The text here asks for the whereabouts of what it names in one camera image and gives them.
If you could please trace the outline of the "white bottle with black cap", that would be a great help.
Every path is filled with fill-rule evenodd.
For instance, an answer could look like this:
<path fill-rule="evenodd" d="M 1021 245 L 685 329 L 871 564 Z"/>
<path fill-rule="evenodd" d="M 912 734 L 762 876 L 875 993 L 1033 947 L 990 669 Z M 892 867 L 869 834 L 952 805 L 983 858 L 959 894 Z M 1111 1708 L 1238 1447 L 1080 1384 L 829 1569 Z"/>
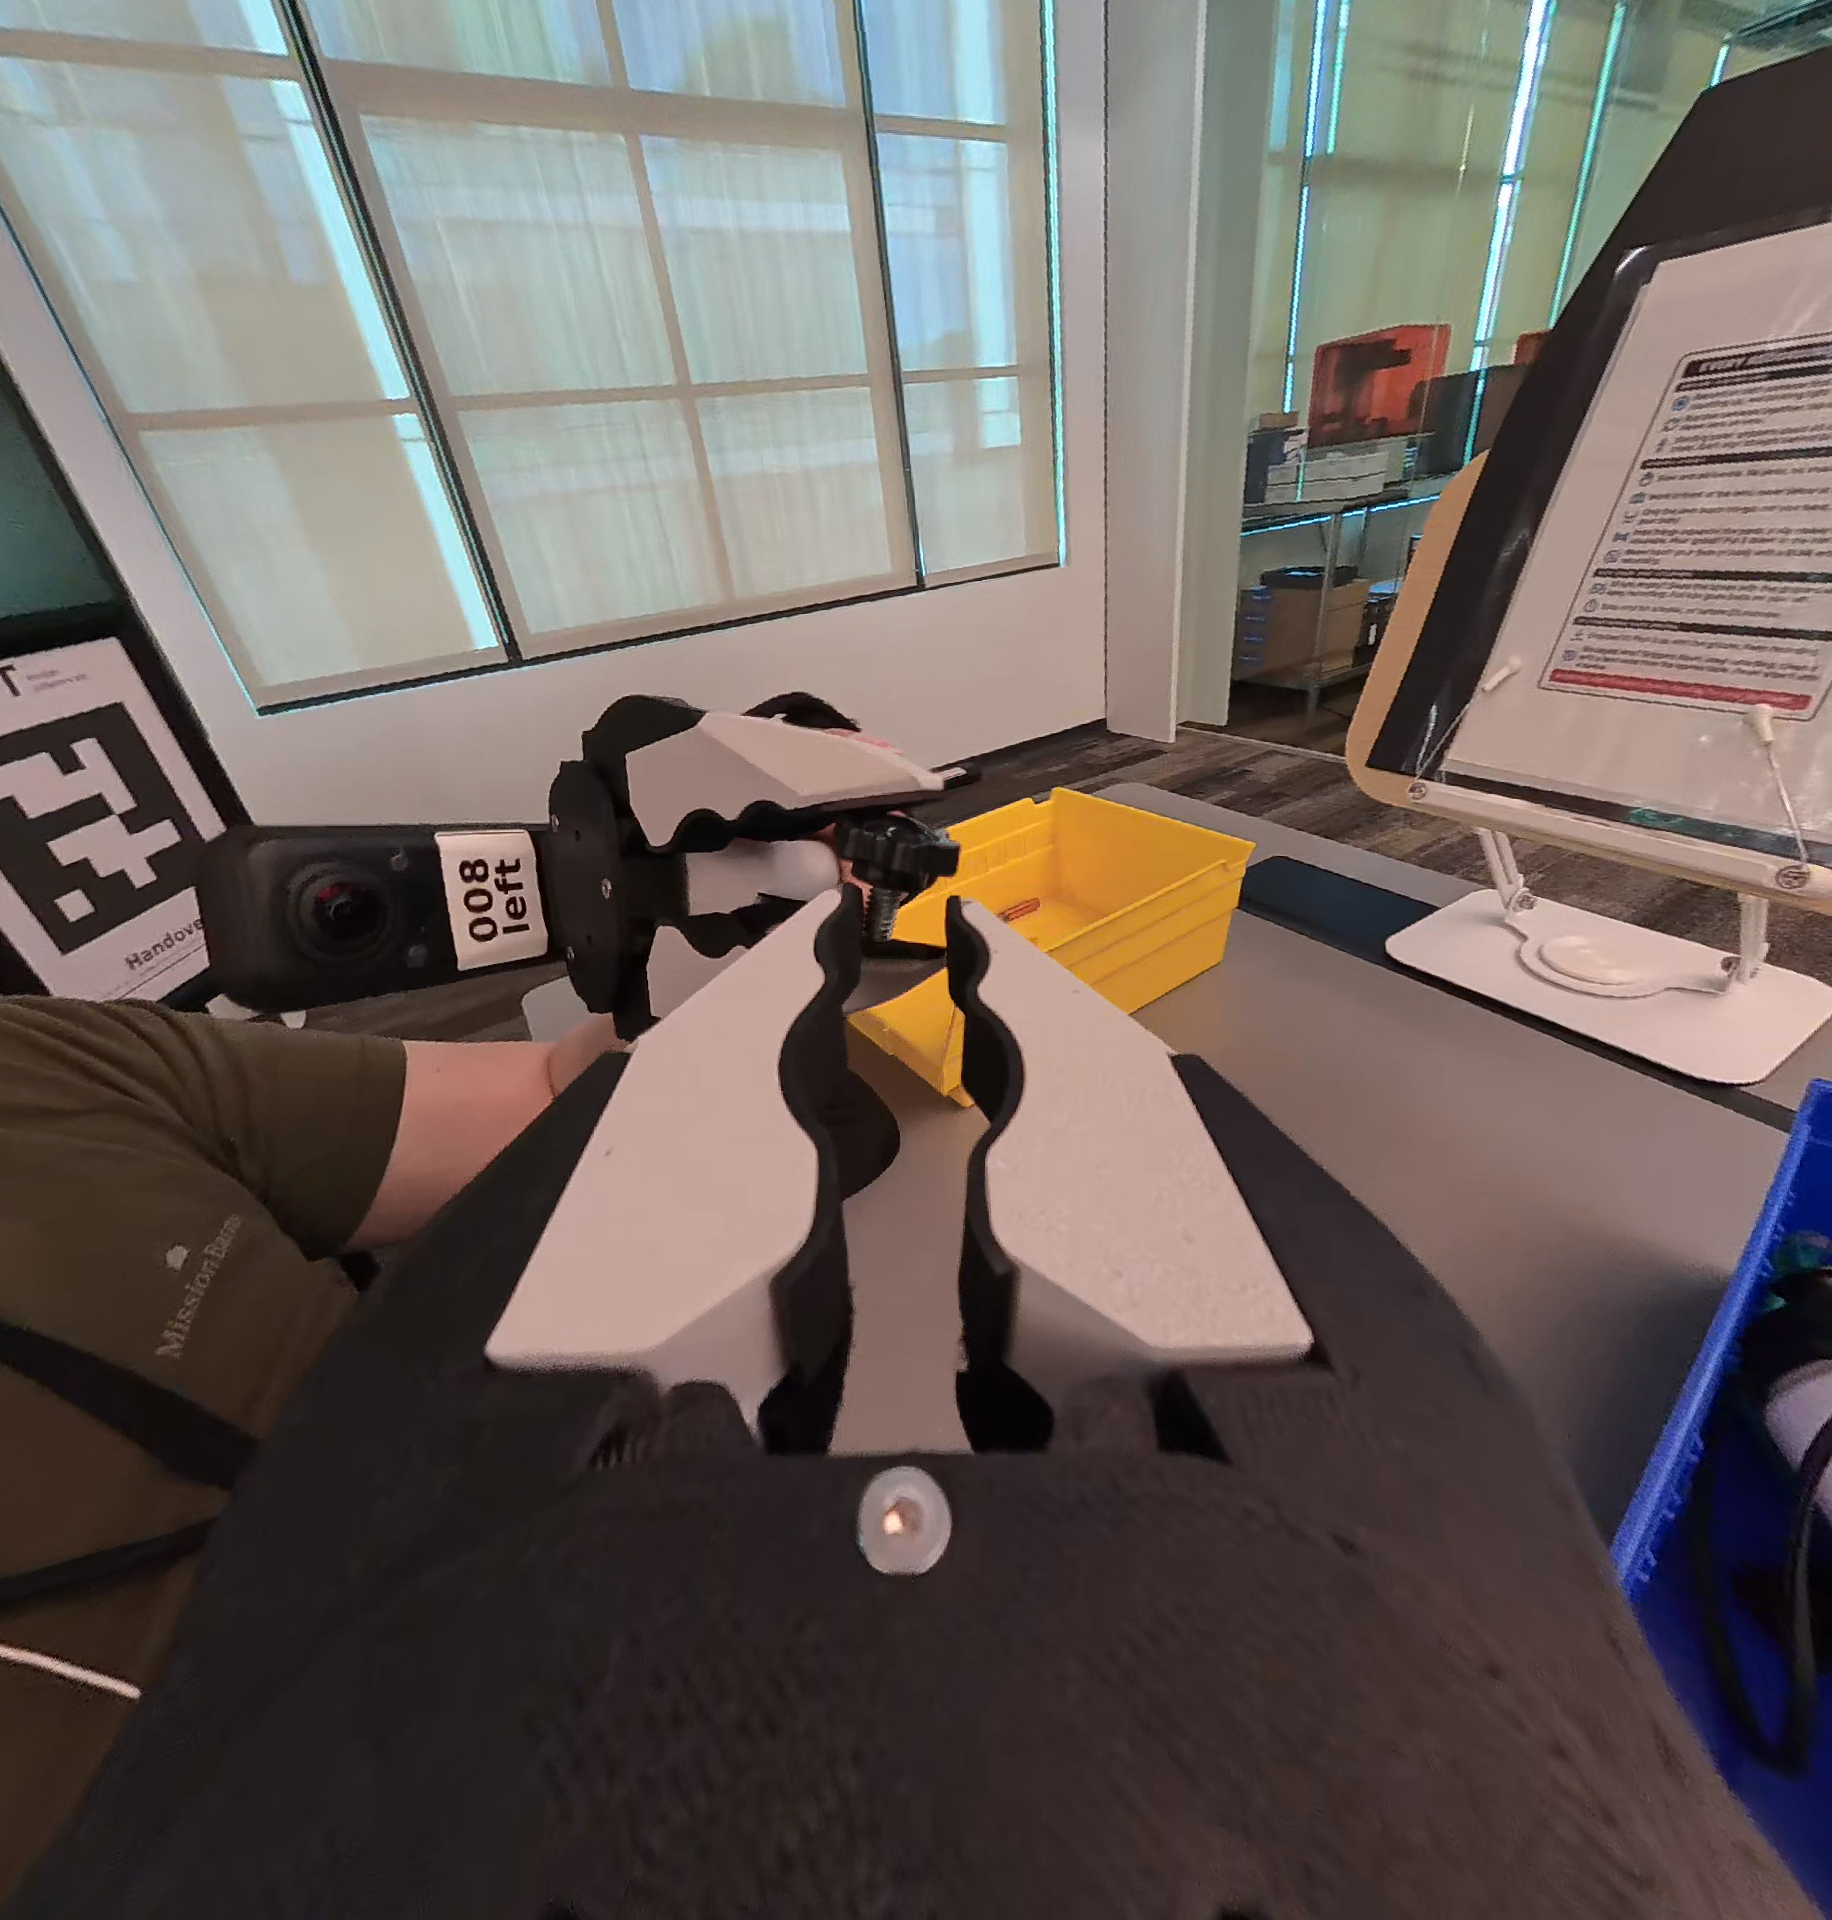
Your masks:
<path fill-rule="evenodd" d="M 1763 1404 L 1763 1424 L 1794 1476 L 1790 1548 L 1810 1559 L 1832 1540 L 1832 1358 L 1782 1373 Z"/>

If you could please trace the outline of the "black knob screw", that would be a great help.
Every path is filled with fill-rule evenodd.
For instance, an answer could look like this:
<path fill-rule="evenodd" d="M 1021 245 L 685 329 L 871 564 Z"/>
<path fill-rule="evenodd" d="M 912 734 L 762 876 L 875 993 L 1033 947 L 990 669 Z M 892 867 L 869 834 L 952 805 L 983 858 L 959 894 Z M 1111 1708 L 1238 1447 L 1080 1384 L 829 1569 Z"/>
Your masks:
<path fill-rule="evenodd" d="M 961 848 L 944 831 L 900 813 L 851 819 L 834 830 L 834 850 L 861 890 L 866 949 L 892 949 L 900 911 L 958 872 Z"/>

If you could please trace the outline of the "white document stand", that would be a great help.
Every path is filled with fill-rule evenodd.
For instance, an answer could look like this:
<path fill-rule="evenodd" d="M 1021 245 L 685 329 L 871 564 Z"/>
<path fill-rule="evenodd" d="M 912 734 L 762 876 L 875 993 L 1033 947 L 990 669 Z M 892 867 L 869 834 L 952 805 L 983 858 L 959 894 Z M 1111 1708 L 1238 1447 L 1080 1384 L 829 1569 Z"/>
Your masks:
<path fill-rule="evenodd" d="M 1473 831 L 1488 885 L 1386 941 L 1404 969 L 1682 1078 L 1747 1086 L 1832 1020 L 1832 987 L 1767 957 L 1770 908 L 1832 917 L 1832 867 L 1432 775 L 1481 690 L 1535 508 L 1607 354 L 1620 261 L 1832 207 L 1832 48 L 1707 90 L 1567 303 L 1496 442 L 1444 489 L 1343 758 L 1360 791 Z"/>

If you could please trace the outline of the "metal storage shelf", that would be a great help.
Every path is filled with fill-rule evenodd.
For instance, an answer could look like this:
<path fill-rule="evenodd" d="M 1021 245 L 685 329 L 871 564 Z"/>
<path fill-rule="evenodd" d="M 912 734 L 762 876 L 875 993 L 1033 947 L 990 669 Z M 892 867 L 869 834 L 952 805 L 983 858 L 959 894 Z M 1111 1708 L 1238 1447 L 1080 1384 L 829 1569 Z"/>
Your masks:
<path fill-rule="evenodd" d="M 1315 704 L 1363 671 L 1446 483 L 1432 434 L 1266 434 L 1245 479 L 1233 687 Z"/>

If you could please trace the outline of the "blue plastic bin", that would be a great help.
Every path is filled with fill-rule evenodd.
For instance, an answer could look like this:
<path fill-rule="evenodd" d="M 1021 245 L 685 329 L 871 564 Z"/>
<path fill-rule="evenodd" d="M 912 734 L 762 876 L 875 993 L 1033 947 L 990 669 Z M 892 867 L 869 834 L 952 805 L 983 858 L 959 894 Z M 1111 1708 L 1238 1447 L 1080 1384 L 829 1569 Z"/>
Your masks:
<path fill-rule="evenodd" d="M 1832 1540 L 1792 1554 L 1767 1388 L 1832 1358 L 1832 1082 L 1809 1086 L 1745 1257 L 1613 1540 L 1624 1596 L 1732 1792 L 1832 1916 Z"/>

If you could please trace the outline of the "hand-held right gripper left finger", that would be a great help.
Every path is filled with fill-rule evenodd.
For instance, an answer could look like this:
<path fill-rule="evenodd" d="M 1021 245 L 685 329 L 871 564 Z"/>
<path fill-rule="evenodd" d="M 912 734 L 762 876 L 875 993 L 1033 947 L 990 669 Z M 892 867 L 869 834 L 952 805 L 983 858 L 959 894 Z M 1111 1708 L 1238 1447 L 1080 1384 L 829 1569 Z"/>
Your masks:
<path fill-rule="evenodd" d="M 854 1329 L 834 1108 L 861 902 L 825 892 L 635 1046 L 487 1339 L 506 1373 L 723 1388 L 826 1452 Z"/>

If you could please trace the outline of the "laminated instruction sheet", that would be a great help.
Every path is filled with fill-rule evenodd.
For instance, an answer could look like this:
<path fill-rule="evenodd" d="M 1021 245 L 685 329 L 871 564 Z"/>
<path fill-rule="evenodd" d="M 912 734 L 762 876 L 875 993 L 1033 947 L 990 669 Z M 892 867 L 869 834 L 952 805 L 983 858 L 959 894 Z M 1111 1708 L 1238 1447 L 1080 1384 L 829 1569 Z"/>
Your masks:
<path fill-rule="evenodd" d="M 1622 257 L 1432 775 L 1832 867 L 1832 207 Z"/>

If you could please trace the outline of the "person's left forearm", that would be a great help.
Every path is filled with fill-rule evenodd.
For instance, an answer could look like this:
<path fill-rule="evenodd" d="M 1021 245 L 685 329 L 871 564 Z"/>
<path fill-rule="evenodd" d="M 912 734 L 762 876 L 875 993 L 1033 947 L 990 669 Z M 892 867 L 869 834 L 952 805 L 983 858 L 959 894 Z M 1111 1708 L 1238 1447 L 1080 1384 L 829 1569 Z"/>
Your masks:
<path fill-rule="evenodd" d="M 582 1072 L 627 1047 L 607 1016 L 551 1044 L 405 1044 L 395 1145 L 344 1252 L 382 1254 L 424 1233 Z"/>

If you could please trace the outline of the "orange box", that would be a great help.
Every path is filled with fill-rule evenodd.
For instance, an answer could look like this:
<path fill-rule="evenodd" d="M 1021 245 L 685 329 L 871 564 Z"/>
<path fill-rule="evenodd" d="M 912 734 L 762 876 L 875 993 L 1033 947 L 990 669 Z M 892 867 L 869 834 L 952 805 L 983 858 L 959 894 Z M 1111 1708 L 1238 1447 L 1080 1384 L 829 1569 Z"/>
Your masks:
<path fill-rule="evenodd" d="M 1327 450 L 1423 432 L 1453 334 L 1451 324 L 1396 324 L 1317 345 L 1306 444 Z"/>

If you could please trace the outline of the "black and white marker poster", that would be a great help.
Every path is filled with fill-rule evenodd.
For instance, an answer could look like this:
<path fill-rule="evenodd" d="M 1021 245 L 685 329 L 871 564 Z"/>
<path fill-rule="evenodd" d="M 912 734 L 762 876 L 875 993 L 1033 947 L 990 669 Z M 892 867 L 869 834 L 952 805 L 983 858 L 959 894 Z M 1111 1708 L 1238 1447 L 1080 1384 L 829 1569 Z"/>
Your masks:
<path fill-rule="evenodd" d="M 0 650 L 0 993 L 197 1004 L 227 820 L 124 637 Z"/>

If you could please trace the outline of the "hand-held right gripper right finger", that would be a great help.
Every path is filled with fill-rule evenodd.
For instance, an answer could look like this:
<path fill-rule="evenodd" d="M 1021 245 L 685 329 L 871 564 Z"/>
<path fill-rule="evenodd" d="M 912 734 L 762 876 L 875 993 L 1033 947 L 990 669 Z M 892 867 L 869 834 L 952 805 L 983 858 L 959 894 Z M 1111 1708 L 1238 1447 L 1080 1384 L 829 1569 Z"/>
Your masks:
<path fill-rule="evenodd" d="M 1285 1368 L 1315 1333 L 1189 1065 L 972 899 L 948 908 L 968 1159 L 956 1408 L 974 1452 L 1043 1452 L 1102 1388 Z"/>

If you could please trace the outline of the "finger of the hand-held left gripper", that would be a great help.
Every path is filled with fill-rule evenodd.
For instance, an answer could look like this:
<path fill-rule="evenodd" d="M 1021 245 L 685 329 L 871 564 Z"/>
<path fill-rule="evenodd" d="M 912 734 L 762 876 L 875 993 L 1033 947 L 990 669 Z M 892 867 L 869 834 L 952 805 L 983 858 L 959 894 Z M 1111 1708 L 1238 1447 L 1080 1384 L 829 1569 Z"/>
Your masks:
<path fill-rule="evenodd" d="M 679 907 L 651 943 L 651 993 L 694 994 L 805 902 L 835 892 L 845 872 L 821 837 L 738 840 L 676 854 Z"/>
<path fill-rule="evenodd" d="M 808 837 L 834 819 L 927 803 L 974 777 L 968 764 L 933 770 L 858 733 L 705 711 L 633 750 L 633 819 L 654 850 L 717 850 Z"/>

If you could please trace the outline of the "yellow plastic bin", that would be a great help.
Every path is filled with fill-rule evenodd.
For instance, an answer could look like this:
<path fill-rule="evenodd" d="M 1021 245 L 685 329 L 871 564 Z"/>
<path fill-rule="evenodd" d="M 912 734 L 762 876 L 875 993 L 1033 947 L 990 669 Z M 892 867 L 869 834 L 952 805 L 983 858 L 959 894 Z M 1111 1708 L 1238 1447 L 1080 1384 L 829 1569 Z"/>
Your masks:
<path fill-rule="evenodd" d="M 949 835 L 956 875 L 900 908 L 896 936 L 939 947 L 948 899 L 974 899 L 1128 1014 L 1222 965 L 1255 850 L 1071 788 L 995 807 Z"/>

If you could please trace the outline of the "large grid window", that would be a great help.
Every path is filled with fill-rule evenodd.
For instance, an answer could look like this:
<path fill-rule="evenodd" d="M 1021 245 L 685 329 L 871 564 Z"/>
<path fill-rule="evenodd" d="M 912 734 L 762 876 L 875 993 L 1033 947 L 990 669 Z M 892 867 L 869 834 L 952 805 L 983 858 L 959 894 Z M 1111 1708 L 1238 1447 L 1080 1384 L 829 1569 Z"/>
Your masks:
<path fill-rule="evenodd" d="M 0 214 L 326 704 L 1061 564 L 1050 22 L 0 2 Z"/>

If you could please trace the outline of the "person's olive shirt torso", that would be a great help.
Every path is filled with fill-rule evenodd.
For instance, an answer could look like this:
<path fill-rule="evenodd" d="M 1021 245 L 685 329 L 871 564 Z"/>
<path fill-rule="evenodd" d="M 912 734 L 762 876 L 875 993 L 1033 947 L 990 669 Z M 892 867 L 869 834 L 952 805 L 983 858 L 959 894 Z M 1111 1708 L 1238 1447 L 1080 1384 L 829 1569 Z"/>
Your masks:
<path fill-rule="evenodd" d="M 250 1437 L 355 1303 L 405 1044 L 154 1004 L 0 1001 L 0 1323 Z M 0 1580 L 208 1523 L 220 1487 L 0 1362 Z M 0 1610 L 0 1639 L 146 1689 L 197 1554 Z M 0 1907 L 132 1702 L 0 1662 Z"/>

